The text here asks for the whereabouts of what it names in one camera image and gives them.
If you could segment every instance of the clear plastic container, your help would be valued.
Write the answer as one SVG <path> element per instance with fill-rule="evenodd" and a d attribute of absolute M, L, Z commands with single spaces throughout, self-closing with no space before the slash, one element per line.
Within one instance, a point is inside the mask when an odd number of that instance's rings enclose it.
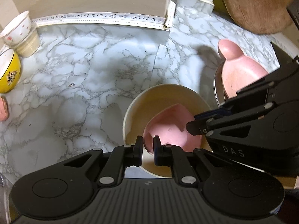
<path fill-rule="evenodd" d="M 12 183 L 0 173 L 0 224 L 10 223 L 12 219 L 17 217 L 17 214 L 11 218 L 10 212 L 15 212 L 14 208 L 10 208 L 9 193 L 12 188 Z"/>
<path fill-rule="evenodd" d="M 31 25 L 29 34 L 13 48 L 17 51 L 17 54 L 27 58 L 33 55 L 40 46 L 40 39 L 36 30 L 36 23 Z"/>

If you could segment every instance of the paper bowl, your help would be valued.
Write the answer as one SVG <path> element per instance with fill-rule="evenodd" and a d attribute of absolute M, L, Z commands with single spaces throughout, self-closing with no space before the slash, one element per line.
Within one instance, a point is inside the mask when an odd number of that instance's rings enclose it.
<path fill-rule="evenodd" d="M 12 90 L 20 78 L 21 63 L 14 49 L 0 55 L 0 93 Z"/>
<path fill-rule="evenodd" d="M 204 99 L 193 90 L 175 84 L 162 84 L 151 87 L 139 94 L 130 104 L 123 121 L 123 140 L 134 145 L 137 136 L 142 136 L 147 123 L 162 110 L 181 104 L 192 115 L 210 110 Z M 201 148 L 211 151 L 205 137 Z M 154 164 L 154 156 L 143 147 L 141 168 L 156 177 L 171 177 L 170 167 Z"/>
<path fill-rule="evenodd" d="M 0 38 L 6 44 L 14 46 L 28 35 L 30 28 L 29 11 L 25 11 L 9 22 L 0 33 Z"/>

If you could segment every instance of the metal rim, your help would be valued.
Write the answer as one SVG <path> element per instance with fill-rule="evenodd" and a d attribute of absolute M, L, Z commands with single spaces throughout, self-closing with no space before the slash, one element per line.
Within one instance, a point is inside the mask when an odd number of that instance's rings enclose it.
<path fill-rule="evenodd" d="M 216 69 L 215 74 L 214 74 L 214 80 L 213 80 L 213 88 L 214 88 L 214 95 L 216 98 L 216 102 L 218 106 L 222 102 L 225 102 L 225 92 L 224 88 L 222 85 L 222 68 L 223 68 L 224 62 L 222 62 Z"/>

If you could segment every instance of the marble countertop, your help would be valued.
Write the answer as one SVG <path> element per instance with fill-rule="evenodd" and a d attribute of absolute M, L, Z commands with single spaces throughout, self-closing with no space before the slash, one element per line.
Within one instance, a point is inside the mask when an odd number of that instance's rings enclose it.
<path fill-rule="evenodd" d="M 216 108 L 219 39 L 235 41 L 268 71 L 279 66 L 267 36 L 182 8 L 170 32 L 55 25 L 38 33 L 41 47 L 22 59 L 21 79 L 5 95 L 10 116 L 0 123 L 0 172 L 12 183 L 94 147 L 123 145 L 125 112 L 153 85 L 184 85 Z"/>

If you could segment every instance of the pink bowl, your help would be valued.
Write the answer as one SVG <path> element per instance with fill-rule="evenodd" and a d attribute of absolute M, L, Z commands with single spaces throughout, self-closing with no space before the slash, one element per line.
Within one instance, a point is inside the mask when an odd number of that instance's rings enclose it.
<path fill-rule="evenodd" d="M 220 40 L 218 53 L 225 59 L 222 83 L 228 98 L 237 96 L 236 91 L 268 75 L 268 72 L 256 60 L 244 55 L 241 48 L 233 41 Z"/>
<path fill-rule="evenodd" d="M 192 120 L 193 115 L 181 104 L 164 109 L 155 115 L 144 129 L 145 149 L 153 154 L 153 138 L 159 136 L 162 145 L 176 145 L 184 151 L 193 152 L 194 148 L 200 147 L 201 136 L 193 136 L 187 132 L 186 124 Z"/>

